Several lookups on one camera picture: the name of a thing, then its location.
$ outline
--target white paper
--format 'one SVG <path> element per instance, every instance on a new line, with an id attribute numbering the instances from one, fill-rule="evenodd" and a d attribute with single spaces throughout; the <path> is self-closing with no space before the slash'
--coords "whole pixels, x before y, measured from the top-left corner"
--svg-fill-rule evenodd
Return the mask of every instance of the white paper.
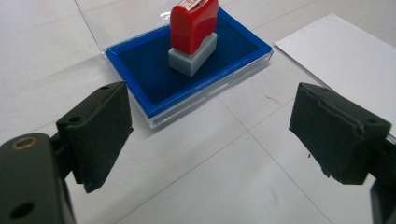
<path id="1" fill-rule="evenodd" d="M 396 124 L 396 48 L 333 14 L 276 44 L 326 86 Z"/>

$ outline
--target clear plastic case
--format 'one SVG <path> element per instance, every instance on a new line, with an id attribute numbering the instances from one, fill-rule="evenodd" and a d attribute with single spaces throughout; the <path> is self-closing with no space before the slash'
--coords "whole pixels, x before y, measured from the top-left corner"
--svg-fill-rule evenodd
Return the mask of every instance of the clear plastic case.
<path id="1" fill-rule="evenodd" d="M 193 77 L 168 66 L 169 16 L 177 2 L 78 0 L 99 50 L 128 84 L 153 129 L 189 113 L 208 99 L 268 66 L 272 48 L 219 8 L 218 45 Z M 140 7 L 138 14 L 128 8 Z"/>

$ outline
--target black plastic part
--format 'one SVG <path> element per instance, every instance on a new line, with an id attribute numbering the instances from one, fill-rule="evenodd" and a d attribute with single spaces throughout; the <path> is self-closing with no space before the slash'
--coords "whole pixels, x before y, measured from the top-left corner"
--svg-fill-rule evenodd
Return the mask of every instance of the black plastic part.
<path id="1" fill-rule="evenodd" d="M 370 190 L 373 223 L 394 224 L 396 223 L 396 188 L 384 187 L 375 181 Z"/>
<path id="2" fill-rule="evenodd" d="M 75 223 L 50 138 L 30 133 L 0 148 L 0 223 Z"/>
<path id="3" fill-rule="evenodd" d="M 334 91 L 300 83 L 290 130 L 308 148 L 325 175 L 362 184 L 373 150 L 382 147 L 390 123 Z"/>
<path id="4" fill-rule="evenodd" d="M 76 158 L 72 168 L 76 181 L 82 182 L 87 192 L 98 189 L 133 131 L 125 83 L 98 89 L 56 124 Z"/>

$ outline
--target bolt hole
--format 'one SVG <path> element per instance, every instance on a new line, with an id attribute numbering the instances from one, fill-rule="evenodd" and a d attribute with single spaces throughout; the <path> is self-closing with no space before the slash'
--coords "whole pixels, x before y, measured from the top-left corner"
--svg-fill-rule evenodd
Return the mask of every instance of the bolt hole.
<path id="1" fill-rule="evenodd" d="M 80 120 L 81 120 L 81 117 L 73 117 L 73 118 L 69 119 L 69 121 L 72 123 L 79 122 Z"/>
<path id="2" fill-rule="evenodd" d="M 21 204 L 20 206 L 12 210 L 10 217 L 11 219 L 19 219 L 22 217 L 26 217 L 29 213 L 33 211 L 34 208 L 35 206 L 32 203 Z"/>
<path id="3" fill-rule="evenodd" d="M 11 147 L 15 150 L 20 150 L 20 149 L 25 149 L 25 148 L 31 147 L 36 142 L 37 142 L 36 137 L 24 137 L 24 138 L 21 138 L 21 139 L 18 139 L 17 141 L 15 141 Z"/>

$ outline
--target white surface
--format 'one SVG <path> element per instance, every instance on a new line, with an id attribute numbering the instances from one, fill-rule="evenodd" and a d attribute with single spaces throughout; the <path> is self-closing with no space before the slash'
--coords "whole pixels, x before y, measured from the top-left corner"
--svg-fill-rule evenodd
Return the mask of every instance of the white surface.
<path id="1" fill-rule="evenodd" d="M 276 44 L 325 85 L 396 124 L 396 48 L 333 14 Z"/>
<path id="2" fill-rule="evenodd" d="M 97 29 L 115 23 L 100 30 L 106 43 L 128 38 L 114 36 L 128 21 L 132 35 L 161 25 L 161 14 L 178 0 L 82 2 L 102 16 Z M 393 0 L 220 3 L 272 46 L 329 13 L 396 45 Z M 0 143 L 29 132 L 54 134 L 64 113 L 120 80 L 74 1 L 3 0 L 0 18 Z M 150 130 L 132 108 L 135 131 L 107 182 L 86 194 L 67 177 L 78 223 L 371 223 L 373 179 L 353 187 L 328 179 L 288 131 L 297 84 L 316 82 L 274 50 L 267 69 L 161 130 Z"/>

